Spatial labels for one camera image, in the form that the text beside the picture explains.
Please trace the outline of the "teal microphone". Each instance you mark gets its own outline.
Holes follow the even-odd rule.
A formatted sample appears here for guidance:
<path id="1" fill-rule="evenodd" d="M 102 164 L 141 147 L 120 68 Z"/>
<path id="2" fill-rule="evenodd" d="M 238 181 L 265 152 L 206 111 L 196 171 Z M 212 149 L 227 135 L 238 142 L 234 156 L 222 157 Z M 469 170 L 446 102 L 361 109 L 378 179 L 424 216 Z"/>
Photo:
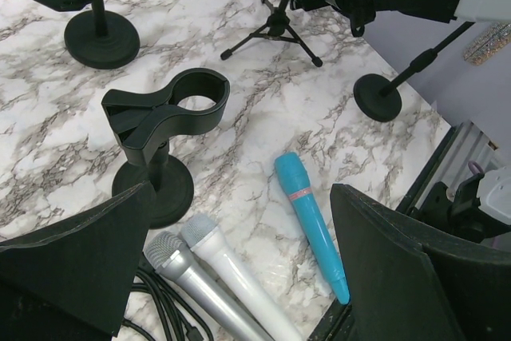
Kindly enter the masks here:
<path id="1" fill-rule="evenodd" d="M 312 192 L 307 170 L 296 153 L 277 157 L 274 165 L 280 186 L 295 210 L 323 278 L 337 300 L 348 304 L 351 295 L 343 263 Z"/>

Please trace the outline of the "white microphone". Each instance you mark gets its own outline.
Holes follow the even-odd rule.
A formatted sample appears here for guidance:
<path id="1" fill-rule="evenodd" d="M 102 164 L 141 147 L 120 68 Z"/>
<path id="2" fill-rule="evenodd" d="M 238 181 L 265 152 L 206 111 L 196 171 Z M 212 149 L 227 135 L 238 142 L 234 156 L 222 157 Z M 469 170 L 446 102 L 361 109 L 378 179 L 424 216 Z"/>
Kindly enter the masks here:
<path id="1" fill-rule="evenodd" d="M 197 213 L 183 225 L 180 235 L 192 252 L 216 272 L 274 340 L 303 339 L 296 325 L 235 253 L 213 219 Z"/>

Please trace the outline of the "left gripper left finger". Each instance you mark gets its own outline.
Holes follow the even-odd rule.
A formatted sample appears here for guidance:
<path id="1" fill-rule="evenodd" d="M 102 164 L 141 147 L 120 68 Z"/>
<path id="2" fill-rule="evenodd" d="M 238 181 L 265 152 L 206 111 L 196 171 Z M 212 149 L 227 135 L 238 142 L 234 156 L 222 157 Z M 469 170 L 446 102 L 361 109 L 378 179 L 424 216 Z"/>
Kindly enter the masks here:
<path id="1" fill-rule="evenodd" d="M 3 241 L 1 338 L 116 337 L 153 200 L 153 187 L 144 182 L 85 212 Z"/>

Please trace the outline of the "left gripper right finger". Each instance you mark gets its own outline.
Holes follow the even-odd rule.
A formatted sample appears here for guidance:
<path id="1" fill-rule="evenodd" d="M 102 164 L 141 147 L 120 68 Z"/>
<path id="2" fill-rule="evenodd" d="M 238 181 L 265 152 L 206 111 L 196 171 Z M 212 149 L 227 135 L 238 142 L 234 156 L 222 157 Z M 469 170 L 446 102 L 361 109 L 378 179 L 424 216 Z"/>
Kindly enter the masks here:
<path id="1" fill-rule="evenodd" d="M 510 255 L 396 212 L 348 184 L 331 211 L 361 340 L 507 340 Z"/>

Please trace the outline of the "silver microphone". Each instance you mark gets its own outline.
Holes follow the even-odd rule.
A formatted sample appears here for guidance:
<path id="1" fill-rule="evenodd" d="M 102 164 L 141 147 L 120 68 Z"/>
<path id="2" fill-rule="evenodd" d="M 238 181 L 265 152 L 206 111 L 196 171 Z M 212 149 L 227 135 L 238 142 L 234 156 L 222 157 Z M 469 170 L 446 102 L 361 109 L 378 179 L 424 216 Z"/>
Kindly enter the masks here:
<path id="1" fill-rule="evenodd" d="M 196 262 L 188 245 L 161 232 L 144 248 L 155 272 L 185 291 L 236 340 L 270 340 L 271 336 Z"/>

